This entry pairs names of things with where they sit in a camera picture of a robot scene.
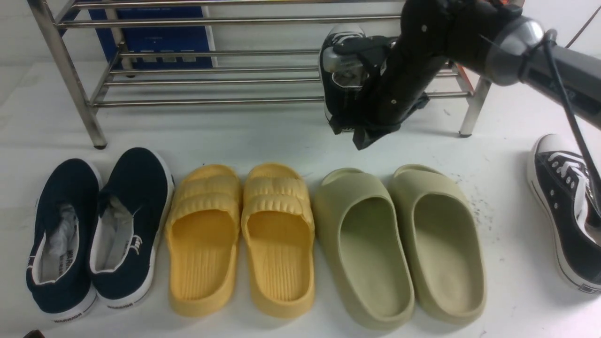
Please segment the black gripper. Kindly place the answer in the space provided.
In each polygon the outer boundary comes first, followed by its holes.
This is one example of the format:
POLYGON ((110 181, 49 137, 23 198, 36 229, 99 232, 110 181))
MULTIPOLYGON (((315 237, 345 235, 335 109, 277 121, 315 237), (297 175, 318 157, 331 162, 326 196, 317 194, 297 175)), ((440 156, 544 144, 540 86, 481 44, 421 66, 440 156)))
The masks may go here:
POLYGON ((380 77, 369 77, 355 103, 332 118, 333 133, 354 133, 363 150, 399 130, 428 100, 426 87, 448 58, 446 38, 454 21, 451 0, 408 0, 400 16, 400 34, 380 77))

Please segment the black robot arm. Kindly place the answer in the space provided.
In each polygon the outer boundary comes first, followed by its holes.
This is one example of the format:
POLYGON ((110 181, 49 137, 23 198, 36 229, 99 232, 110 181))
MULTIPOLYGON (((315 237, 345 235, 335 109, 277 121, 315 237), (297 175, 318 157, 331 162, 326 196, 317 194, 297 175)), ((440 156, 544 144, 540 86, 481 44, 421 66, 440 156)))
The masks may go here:
POLYGON ((400 35, 333 32, 319 56, 329 126, 362 150, 426 103, 452 62, 498 86, 522 83, 600 126, 600 60, 556 44, 556 31, 499 0, 408 0, 400 35))

